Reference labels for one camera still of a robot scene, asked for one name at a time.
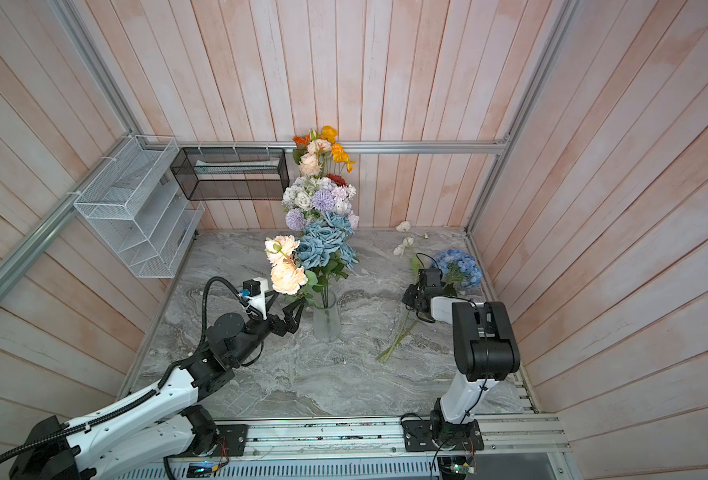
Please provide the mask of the cream rose spray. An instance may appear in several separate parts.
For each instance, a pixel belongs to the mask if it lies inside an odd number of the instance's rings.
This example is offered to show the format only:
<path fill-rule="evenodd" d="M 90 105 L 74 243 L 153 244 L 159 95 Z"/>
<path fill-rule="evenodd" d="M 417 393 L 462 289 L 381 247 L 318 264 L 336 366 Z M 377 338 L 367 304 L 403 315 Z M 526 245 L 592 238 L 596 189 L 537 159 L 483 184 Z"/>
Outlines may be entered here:
<path fill-rule="evenodd" d="M 273 289 L 297 299 L 304 298 L 310 305 L 321 308 L 320 298 L 315 294 L 319 286 L 317 275 L 302 266 L 298 257 L 301 242 L 292 235 L 267 238 L 265 253 L 271 264 Z"/>

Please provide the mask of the dusty blue rose bunch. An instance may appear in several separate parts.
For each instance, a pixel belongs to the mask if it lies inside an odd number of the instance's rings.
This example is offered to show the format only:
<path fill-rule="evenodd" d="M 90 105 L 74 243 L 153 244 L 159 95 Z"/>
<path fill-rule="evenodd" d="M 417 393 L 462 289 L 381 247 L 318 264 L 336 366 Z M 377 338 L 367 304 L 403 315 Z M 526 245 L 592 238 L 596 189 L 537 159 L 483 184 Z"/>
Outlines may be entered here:
<path fill-rule="evenodd" d="M 295 258 L 308 278 L 302 293 L 314 306 L 330 308 L 332 284 L 347 279 L 359 262 L 348 242 L 354 234 L 349 218 L 337 213 L 325 213 L 303 230 Z"/>

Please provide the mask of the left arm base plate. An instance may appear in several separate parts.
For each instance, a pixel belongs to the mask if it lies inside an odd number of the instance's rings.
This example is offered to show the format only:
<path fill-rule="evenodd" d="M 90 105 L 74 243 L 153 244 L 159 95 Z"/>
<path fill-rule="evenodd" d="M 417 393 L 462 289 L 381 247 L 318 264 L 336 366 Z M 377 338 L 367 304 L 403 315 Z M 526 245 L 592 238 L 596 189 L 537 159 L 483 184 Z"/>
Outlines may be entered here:
<path fill-rule="evenodd" d="M 248 439 L 247 424 L 217 424 L 212 427 L 196 427 L 192 443 L 173 458 L 236 458 L 244 455 Z"/>

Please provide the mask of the blue hydrangea stem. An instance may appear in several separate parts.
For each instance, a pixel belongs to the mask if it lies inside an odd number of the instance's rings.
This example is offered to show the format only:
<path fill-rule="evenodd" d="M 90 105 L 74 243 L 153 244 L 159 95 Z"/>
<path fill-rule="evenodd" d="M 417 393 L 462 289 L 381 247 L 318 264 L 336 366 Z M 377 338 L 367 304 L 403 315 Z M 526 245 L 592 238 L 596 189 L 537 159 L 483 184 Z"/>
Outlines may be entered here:
<path fill-rule="evenodd" d="M 421 268 L 439 268 L 443 272 L 443 284 L 445 294 L 440 297 L 456 298 L 460 293 L 478 287 L 483 279 L 483 271 L 477 260 L 470 254 L 458 250 L 449 249 L 440 251 L 436 255 L 429 255 L 423 252 L 416 252 L 411 259 L 411 268 L 414 274 L 414 283 L 418 280 L 418 271 Z M 434 324 L 437 322 L 449 322 L 449 317 L 445 313 L 431 313 L 435 321 L 421 321 L 416 313 L 409 311 L 404 305 L 405 313 L 397 323 L 396 335 L 390 346 L 381 352 L 376 360 L 386 363 L 393 355 L 396 348 L 412 333 L 412 330 L 419 323 Z"/>

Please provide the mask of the clear glass vase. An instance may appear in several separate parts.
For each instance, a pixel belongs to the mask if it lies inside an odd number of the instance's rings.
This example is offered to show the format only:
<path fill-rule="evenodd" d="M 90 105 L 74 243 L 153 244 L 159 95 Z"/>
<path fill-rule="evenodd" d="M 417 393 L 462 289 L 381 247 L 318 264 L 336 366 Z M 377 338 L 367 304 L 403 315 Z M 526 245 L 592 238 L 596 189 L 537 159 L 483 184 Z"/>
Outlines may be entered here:
<path fill-rule="evenodd" d="M 341 337 L 342 326 L 338 297 L 334 291 L 322 292 L 314 297 L 313 333 L 322 342 L 334 342 Z"/>

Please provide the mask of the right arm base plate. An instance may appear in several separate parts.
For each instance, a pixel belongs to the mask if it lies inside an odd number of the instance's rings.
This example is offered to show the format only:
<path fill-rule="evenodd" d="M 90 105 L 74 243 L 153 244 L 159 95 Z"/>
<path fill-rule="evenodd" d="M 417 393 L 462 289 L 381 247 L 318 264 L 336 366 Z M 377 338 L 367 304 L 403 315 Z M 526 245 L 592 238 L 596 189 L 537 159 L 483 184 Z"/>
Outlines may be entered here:
<path fill-rule="evenodd" d="M 399 423 L 402 427 L 405 449 L 408 452 L 437 450 L 481 451 L 485 448 L 479 422 L 451 424 L 439 417 L 424 419 L 418 414 L 404 414 Z"/>

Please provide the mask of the lilac pompom flower spray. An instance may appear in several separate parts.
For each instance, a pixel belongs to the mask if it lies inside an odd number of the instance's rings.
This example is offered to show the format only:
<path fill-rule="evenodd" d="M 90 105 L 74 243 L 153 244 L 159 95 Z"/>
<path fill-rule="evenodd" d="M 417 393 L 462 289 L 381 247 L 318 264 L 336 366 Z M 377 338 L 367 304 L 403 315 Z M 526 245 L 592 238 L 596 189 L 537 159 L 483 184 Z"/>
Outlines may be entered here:
<path fill-rule="evenodd" d="M 283 193 L 285 222 L 288 228 L 300 231 L 327 213 L 334 213 L 338 185 L 328 177 L 302 176 Z"/>

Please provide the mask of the orange gerbera stem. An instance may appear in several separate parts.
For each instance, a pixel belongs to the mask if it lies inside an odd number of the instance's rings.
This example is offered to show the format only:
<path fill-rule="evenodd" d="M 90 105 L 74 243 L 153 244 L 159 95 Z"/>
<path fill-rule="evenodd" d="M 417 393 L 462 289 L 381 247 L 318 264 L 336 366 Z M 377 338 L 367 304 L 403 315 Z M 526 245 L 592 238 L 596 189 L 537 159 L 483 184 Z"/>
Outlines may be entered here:
<path fill-rule="evenodd" d="M 309 143 L 311 142 L 311 139 L 310 139 L 310 136 L 309 136 L 309 135 L 306 135 L 306 136 L 295 136 L 295 137 L 293 138 L 293 141 L 294 141 L 294 143 L 296 144 L 296 147 L 297 147 L 298 149 L 303 149 L 303 148 L 306 148 L 306 147 L 309 145 Z"/>

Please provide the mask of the yellow poppy spray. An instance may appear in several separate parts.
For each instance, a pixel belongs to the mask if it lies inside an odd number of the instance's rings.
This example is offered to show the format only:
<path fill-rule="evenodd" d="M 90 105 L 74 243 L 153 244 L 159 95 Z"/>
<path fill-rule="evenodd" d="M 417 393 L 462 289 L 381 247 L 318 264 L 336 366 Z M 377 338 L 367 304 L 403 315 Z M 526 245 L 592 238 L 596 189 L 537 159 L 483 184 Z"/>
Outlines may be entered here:
<path fill-rule="evenodd" d="M 324 126 L 319 133 L 319 139 L 325 141 L 319 153 L 324 159 L 324 171 L 327 174 L 342 175 L 354 170 L 356 161 L 338 141 L 338 131 L 334 127 Z"/>

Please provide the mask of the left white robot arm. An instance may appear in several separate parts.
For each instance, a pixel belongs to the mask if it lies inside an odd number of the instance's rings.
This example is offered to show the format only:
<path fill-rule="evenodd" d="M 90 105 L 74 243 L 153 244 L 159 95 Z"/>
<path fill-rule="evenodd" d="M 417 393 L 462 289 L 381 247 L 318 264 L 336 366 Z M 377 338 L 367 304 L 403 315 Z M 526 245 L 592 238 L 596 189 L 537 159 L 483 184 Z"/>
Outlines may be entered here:
<path fill-rule="evenodd" d="M 178 454 L 225 451 L 203 400 L 252 365 L 269 335 L 296 333 L 305 306 L 298 299 L 280 315 L 250 307 L 245 315 L 220 316 L 204 344 L 171 364 L 161 380 L 104 410 L 65 423 L 54 417 L 39 422 L 15 454 L 10 478 L 113 479 Z"/>

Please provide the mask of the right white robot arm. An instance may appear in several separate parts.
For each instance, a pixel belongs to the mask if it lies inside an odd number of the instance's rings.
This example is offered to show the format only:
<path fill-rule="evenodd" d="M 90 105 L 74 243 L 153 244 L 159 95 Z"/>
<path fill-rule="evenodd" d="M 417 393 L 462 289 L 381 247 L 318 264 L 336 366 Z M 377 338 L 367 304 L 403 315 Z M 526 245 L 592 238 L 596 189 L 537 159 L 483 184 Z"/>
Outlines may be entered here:
<path fill-rule="evenodd" d="M 521 365 L 505 304 L 452 297 L 442 275 L 436 267 L 419 269 L 417 282 L 408 286 L 402 299 L 420 320 L 452 327 L 457 372 L 432 411 L 435 430 L 472 423 L 473 410 L 489 390 Z"/>

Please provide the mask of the red gerbera stem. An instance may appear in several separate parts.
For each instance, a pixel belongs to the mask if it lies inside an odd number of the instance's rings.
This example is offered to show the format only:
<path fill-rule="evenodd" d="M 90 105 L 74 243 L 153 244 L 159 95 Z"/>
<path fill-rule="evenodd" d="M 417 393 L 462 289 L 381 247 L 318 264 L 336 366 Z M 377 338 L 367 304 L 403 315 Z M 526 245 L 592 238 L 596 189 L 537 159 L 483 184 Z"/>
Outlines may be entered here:
<path fill-rule="evenodd" d="M 334 182 L 334 183 L 335 183 L 336 185 L 338 185 L 338 186 L 343 186 L 343 187 L 345 187 L 345 186 L 348 185 L 348 183 L 346 182 L 346 180 L 345 180 L 343 177 L 341 177 L 341 176 L 334 175 L 334 174 L 328 174 L 328 175 L 327 175 L 327 178 L 330 179 L 332 182 Z"/>

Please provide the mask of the peach rose spray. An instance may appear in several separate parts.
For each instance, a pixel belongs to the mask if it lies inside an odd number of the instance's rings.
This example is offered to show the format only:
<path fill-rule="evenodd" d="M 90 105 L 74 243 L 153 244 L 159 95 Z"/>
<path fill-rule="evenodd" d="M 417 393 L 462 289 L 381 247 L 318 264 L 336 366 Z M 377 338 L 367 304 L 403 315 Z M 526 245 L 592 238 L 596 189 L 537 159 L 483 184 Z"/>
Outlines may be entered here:
<path fill-rule="evenodd" d="M 295 144 L 293 160 L 298 166 L 302 176 L 319 177 L 324 174 L 324 159 L 319 153 L 325 141 L 319 139 L 321 130 L 311 129 L 308 134 L 311 142 L 306 148 L 298 149 Z"/>

